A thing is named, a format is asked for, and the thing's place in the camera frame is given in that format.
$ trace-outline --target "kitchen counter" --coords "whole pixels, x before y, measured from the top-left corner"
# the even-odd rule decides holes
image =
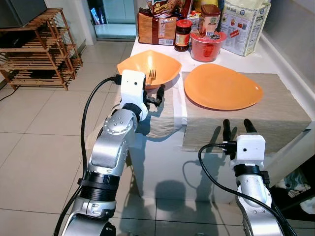
[[[203,64],[193,60],[188,51],[177,52],[171,46],[139,44],[137,39],[131,56],[146,50],[154,50],[177,59],[182,64],[183,72],[192,71]],[[243,73],[278,74],[286,88],[312,119],[307,131],[302,132],[277,153],[265,157],[265,169],[269,171],[272,183],[279,181],[315,153],[314,93],[264,36],[261,37],[255,53],[241,57],[221,49],[213,63]],[[143,197],[231,202],[234,196],[213,188],[212,183],[202,173],[197,153],[182,150],[187,124],[182,73],[174,87],[174,102],[180,104],[180,109],[174,109],[174,117],[181,118],[182,128],[163,138],[149,138],[137,134],[136,145],[130,149],[139,192]],[[206,155],[206,165],[218,182],[236,189],[234,172],[228,166],[229,159],[220,153]]]

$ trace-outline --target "fork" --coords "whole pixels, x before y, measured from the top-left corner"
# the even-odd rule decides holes
[[[155,80],[156,78],[157,78],[157,71],[156,70],[150,70],[149,78],[148,78],[149,85],[151,85],[152,81]]]

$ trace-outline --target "doorway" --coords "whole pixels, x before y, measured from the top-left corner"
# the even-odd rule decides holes
[[[136,38],[133,0],[88,0],[98,40]]]

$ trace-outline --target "orange bowl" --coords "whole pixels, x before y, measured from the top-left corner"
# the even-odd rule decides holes
[[[184,89],[190,100],[215,110],[243,109],[263,97],[262,88],[255,81],[216,64],[203,64],[192,70]]]
[[[182,64],[165,54],[148,50],[127,58],[118,64],[117,68],[120,74],[125,69],[141,71],[146,74],[147,79],[149,78],[150,70],[156,70],[156,79],[149,86],[145,86],[146,89],[155,89],[159,85],[174,79],[180,72]]]

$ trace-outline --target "red plastic tub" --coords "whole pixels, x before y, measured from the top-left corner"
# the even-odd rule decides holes
[[[197,30],[191,32],[191,57],[202,62],[214,61],[219,54],[223,42],[226,40],[226,34],[215,32],[214,36],[216,38],[202,36]]]

